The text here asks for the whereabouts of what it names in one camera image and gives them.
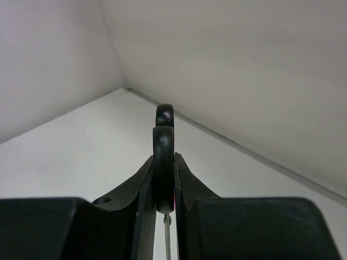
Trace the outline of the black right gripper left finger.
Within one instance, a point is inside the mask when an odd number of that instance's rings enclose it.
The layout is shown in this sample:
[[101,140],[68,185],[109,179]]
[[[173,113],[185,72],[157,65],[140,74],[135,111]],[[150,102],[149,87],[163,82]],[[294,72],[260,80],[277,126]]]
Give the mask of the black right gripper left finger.
[[152,259],[152,162],[93,202],[1,200],[1,259]]

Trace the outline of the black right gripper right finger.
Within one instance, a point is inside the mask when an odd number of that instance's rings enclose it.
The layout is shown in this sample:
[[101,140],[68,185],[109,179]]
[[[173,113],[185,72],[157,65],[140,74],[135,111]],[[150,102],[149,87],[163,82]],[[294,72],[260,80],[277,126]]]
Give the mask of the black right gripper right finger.
[[314,202],[300,197],[222,198],[175,154],[179,259],[340,259]]

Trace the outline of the black handled scissors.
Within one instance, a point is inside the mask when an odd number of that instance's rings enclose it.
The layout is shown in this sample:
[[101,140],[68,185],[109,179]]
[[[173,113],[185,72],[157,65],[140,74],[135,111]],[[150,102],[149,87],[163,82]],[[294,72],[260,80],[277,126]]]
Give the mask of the black handled scissors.
[[170,213],[174,211],[174,109],[161,104],[156,110],[153,139],[153,191],[156,209],[164,215],[166,259],[171,259]]

